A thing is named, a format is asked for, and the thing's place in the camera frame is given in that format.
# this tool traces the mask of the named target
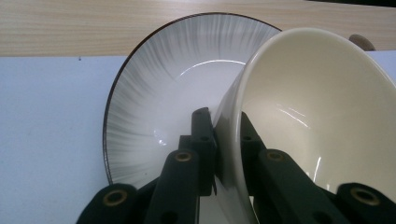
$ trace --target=black mechanical part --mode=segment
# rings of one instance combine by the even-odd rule
[[[262,150],[257,169],[283,223],[349,223],[287,153]]]
[[[187,149],[170,153],[152,195],[144,223],[198,223],[198,181],[198,154]]]
[[[396,204],[378,190],[363,184],[341,185],[335,203],[353,223],[396,223]]]
[[[200,195],[209,196],[212,193],[212,186],[215,183],[214,173],[217,145],[212,120],[207,107],[195,110],[192,113],[191,149],[198,153],[200,158]]]
[[[101,189],[81,213],[77,224],[130,222],[136,193],[133,186],[125,184]]]
[[[260,186],[259,181],[257,181],[257,172],[254,164],[258,159],[259,152],[266,149],[266,147],[245,112],[242,112],[241,116],[240,135],[241,156],[247,191],[250,196],[254,196],[257,188]]]

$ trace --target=white plate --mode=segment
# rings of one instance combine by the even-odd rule
[[[245,63],[279,32],[248,17],[211,13],[173,21],[145,39],[122,66],[108,97],[109,182],[140,188],[158,177],[179,137],[191,134],[191,113],[207,106],[216,114]]]

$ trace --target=wooden table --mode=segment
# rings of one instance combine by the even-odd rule
[[[396,49],[396,8],[304,0],[0,0],[0,56],[127,55],[175,19],[231,12],[286,30],[359,34]]]

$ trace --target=cream bowl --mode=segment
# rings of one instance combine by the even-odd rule
[[[313,28],[263,44],[224,97],[216,132],[227,216],[251,214],[240,155],[241,111],[264,144],[289,153],[320,187],[358,182],[396,200],[396,88],[361,49]],[[255,218],[247,215],[250,222]]]

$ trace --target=white bowl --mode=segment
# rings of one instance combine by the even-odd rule
[[[216,126],[224,158],[220,197],[229,217],[251,210],[240,155],[241,111],[267,147],[289,153],[317,185],[336,192],[342,183],[359,182],[396,200],[396,88],[343,37],[311,28],[282,32],[229,89]],[[225,203],[228,198],[238,204]]]

